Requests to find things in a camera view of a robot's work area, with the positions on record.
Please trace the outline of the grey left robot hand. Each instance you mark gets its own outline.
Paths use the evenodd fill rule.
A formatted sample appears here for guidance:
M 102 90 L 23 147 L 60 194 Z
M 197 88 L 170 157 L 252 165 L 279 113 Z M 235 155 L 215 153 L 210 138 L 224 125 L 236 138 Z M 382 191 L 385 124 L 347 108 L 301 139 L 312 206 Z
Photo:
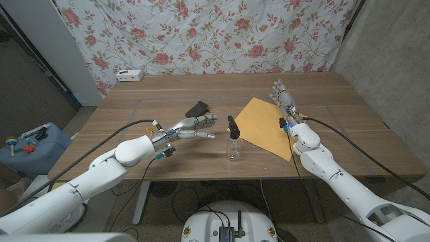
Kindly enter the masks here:
M 171 143 L 180 139 L 215 138 L 215 134 L 202 132 L 202 129 L 212 127 L 217 121 L 217 115 L 203 115 L 182 119 L 166 129 L 163 129 L 158 122 L 153 122 L 157 132 L 150 140 L 155 151 L 158 152 L 168 149 Z

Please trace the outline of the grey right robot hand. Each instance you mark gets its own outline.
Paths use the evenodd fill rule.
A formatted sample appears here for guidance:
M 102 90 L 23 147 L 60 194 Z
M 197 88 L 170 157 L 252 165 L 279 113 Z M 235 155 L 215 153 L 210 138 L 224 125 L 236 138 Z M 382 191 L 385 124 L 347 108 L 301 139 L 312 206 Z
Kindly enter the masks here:
M 293 126 L 303 123 L 303 119 L 296 107 L 296 101 L 287 91 L 281 79 L 273 83 L 272 93 L 269 96 L 280 110 L 283 121 L 280 121 L 279 125 L 284 130 L 289 130 Z

